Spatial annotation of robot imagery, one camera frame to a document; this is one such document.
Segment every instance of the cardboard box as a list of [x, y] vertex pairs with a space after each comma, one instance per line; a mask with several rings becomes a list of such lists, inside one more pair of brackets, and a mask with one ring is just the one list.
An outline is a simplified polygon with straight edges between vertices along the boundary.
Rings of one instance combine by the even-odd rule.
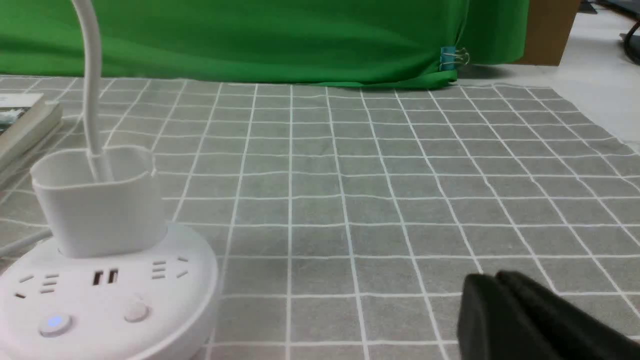
[[560, 65], [580, 0], [530, 0], [524, 56], [526, 65]]

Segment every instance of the power cord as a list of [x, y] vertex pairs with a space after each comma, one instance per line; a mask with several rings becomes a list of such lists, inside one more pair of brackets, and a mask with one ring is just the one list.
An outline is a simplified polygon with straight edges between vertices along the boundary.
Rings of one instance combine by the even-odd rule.
[[12, 252], [22, 249], [23, 247], [27, 247], [37, 243], [40, 240], [44, 240], [46, 238], [50, 238], [52, 236], [51, 230], [46, 229], [43, 231], [39, 231], [35, 234], [31, 234], [24, 239], [20, 239], [18, 241], [14, 241], [13, 243], [0, 247], [0, 258], [3, 256], [7, 256]]
[[638, 51], [640, 50], [634, 49], [631, 46], [631, 40], [633, 39], [634, 33], [636, 32], [636, 30], [638, 30], [638, 28], [640, 28], [640, 21], [638, 21], [636, 25], [634, 25], [633, 28], [629, 30], [629, 32], [625, 36], [624, 43], [623, 43], [623, 46], [625, 48], [625, 54], [627, 54], [629, 59], [632, 62], [634, 62], [636, 65], [640, 65], [640, 54], [638, 53]]

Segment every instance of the stack of books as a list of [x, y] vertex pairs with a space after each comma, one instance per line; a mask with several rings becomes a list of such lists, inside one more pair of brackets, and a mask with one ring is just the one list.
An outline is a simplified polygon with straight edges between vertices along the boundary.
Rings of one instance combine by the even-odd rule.
[[62, 119], [43, 94], [0, 94], [0, 189], [55, 133]]

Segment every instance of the blue binder clip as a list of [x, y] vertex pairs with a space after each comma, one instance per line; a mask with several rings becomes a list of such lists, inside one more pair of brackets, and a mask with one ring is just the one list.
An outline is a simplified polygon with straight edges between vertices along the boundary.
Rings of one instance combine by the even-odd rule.
[[463, 47], [458, 50], [455, 46], [445, 46], [440, 48], [440, 71], [455, 70], [456, 65], [466, 65], [469, 63], [469, 52]]

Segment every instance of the black object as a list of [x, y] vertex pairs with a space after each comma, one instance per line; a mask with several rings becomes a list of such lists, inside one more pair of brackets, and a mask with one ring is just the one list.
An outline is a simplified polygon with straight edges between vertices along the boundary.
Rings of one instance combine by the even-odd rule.
[[462, 360], [640, 359], [640, 345], [519, 272], [465, 278]]
[[589, 0], [582, 0], [580, 2], [580, 8], [578, 8], [578, 12], [580, 13], [598, 13]]
[[627, 57], [636, 65], [640, 65], [640, 37], [634, 36], [638, 28], [640, 28], [640, 21], [629, 30], [623, 43], [625, 54], [627, 54]]
[[640, 15], [640, 0], [599, 0], [599, 3], [610, 5], [631, 15]]

